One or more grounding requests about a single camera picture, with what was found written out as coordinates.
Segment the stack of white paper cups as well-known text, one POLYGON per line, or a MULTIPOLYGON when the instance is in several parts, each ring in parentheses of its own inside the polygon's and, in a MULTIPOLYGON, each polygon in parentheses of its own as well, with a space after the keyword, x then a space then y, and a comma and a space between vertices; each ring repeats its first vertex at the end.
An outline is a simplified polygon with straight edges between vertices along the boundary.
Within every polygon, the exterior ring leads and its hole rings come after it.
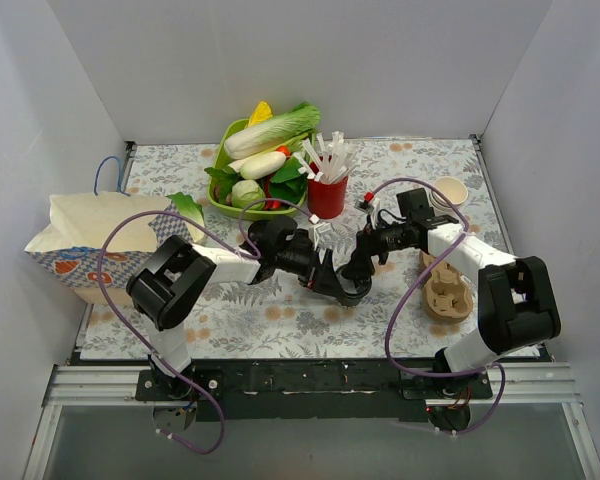
POLYGON ((434 190, 430 192, 431 203, 442 210, 451 211, 447 198, 455 207, 460 207, 468 198, 469 192, 465 184, 451 176, 438 178, 434 183, 434 190))

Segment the patterned paper takeout bag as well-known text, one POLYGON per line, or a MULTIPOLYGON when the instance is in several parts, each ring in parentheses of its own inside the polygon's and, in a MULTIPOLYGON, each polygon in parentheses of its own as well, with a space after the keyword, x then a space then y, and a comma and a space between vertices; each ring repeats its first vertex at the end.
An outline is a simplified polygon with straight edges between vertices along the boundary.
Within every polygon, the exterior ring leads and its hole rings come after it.
POLYGON ((201 244, 206 234, 172 212, 204 224, 201 205, 181 192, 167 196, 123 191, 123 162, 118 163, 115 191, 94 186, 90 193, 52 195, 50 223, 25 247, 40 266, 89 304, 128 306, 126 285, 132 274, 168 237, 180 235, 201 244))

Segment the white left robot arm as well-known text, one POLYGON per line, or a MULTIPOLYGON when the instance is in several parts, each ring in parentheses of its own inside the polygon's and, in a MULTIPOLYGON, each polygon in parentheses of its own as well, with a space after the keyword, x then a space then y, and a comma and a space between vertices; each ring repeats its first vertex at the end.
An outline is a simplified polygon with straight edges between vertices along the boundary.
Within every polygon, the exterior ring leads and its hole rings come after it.
POLYGON ((252 223, 236 252, 193 245, 173 235, 129 279, 126 292, 133 306, 153 324, 152 369, 161 372, 158 387, 168 398, 180 400, 192 390, 183 322, 205 288, 231 282, 255 285, 277 270, 296 275, 303 287, 343 306, 359 302, 336 275, 332 253, 320 254, 309 231, 286 216, 252 223))

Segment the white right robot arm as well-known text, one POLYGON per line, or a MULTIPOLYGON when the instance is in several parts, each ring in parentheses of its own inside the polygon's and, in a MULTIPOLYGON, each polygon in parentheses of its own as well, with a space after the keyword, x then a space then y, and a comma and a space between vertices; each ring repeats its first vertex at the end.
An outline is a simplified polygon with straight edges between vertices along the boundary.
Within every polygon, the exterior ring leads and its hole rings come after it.
POLYGON ((440 350, 429 371, 434 389, 455 397, 469 384, 469 376, 482 372, 498 359, 557 337, 561 321, 548 269, 535 257, 516 257, 470 235, 468 223, 458 214, 438 215, 424 189, 398 195, 402 219, 381 222, 379 201, 365 194, 357 209, 367 224, 356 235, 356 247, 341 269, 343 278, 356 285, 371 278, 375 263, 389 253, 408 248, 447 262, 477 288, 477 326, 464 338, 440 350))

